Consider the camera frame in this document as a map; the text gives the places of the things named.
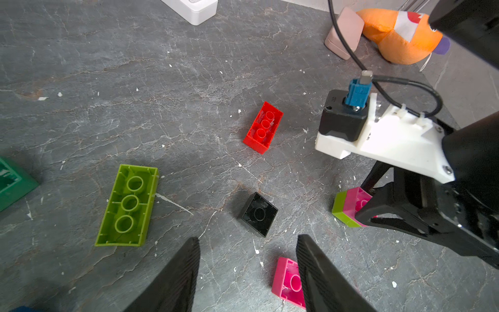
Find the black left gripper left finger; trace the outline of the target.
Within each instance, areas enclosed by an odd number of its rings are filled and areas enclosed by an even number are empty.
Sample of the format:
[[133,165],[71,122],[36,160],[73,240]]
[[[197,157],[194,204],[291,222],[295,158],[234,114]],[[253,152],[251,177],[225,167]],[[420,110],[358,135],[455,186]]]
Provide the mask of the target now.
[[126,311],[191,311],[200,267],[200,242],[189,238]]

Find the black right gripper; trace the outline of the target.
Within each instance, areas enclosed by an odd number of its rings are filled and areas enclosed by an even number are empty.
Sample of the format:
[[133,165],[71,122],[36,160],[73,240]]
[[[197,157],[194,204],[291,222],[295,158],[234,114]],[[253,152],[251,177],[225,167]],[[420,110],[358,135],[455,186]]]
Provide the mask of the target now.
[[437,124],[444,130],[444,154],[455,180],[439,183],[396,168],[393,183],[375,190],[392,168],[376,161],[361,185],[375,194],[356,219],[477,257],[497,269],[498,113],[459,130],[442,121]]

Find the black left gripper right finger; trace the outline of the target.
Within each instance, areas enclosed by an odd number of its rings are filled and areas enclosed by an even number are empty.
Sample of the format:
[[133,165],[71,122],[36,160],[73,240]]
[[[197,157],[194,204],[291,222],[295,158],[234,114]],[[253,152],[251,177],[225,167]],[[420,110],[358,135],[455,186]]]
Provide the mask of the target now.
[[374,311],[314,240],[298,236],[296,255],[307,311]]

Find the lime small lego brick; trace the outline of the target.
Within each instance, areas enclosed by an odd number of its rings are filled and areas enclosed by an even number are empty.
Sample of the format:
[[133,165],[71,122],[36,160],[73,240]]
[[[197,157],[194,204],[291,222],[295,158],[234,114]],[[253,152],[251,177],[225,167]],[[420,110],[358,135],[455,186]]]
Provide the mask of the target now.
[[348,201],[347,198],[347,191],[339,192],[335,196],[333,208],[331,210],[332,215],[349,228],[362,227],[354,217],[354,214],[356,212],[356,204],[353,204],[353,206],[348,205],[350,204],[350,201]]

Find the lime green long lego brick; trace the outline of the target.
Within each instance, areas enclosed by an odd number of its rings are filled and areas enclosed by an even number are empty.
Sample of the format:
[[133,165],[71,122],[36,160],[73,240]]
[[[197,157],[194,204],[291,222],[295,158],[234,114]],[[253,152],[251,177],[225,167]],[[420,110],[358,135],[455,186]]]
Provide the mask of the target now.
[[158,182],[158,168],[119,166],[97,234],[97,247],[140,247],[145,243]]

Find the red lego brick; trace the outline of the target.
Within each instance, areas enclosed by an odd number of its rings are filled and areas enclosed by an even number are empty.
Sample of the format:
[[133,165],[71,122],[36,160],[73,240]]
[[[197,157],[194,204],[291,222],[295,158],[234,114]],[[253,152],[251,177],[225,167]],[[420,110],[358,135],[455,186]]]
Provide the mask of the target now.
[[278,130],[283,112],[265,101],[243,143],[261,155],[265,154]]

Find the dark green lego brick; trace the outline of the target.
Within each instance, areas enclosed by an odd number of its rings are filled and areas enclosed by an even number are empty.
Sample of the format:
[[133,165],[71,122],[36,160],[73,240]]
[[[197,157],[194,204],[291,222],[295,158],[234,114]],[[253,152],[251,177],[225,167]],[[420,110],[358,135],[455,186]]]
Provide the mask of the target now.
[[23,198],[39,186],[22,167],[1,158],[1,211]]

